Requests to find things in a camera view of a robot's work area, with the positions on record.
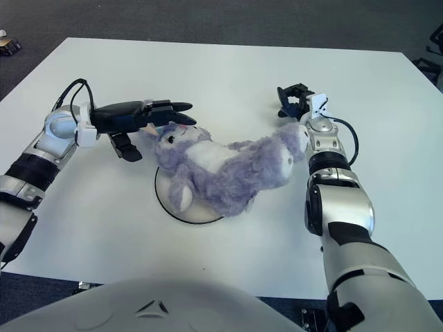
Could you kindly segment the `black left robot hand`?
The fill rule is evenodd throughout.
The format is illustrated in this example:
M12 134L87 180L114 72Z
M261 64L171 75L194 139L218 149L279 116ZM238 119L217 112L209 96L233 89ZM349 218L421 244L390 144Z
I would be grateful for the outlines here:
M131 101L96 108L90 113L91 124L100 134L107 134L117 156L129 162L142 158L128 134L149 124L161 127L170 122L179 125L195 125L197 121L183 112L191 109L187 102L154 100Z

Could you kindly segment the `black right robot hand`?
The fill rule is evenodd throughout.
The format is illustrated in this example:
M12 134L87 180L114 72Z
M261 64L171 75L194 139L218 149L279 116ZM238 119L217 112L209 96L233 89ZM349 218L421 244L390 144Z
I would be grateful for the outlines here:
M313 95L314 92L304 84L294 84L285 89L278 87L277 93L281 103L279 118L295 118L300 121L302 116L309 112L307 97Z

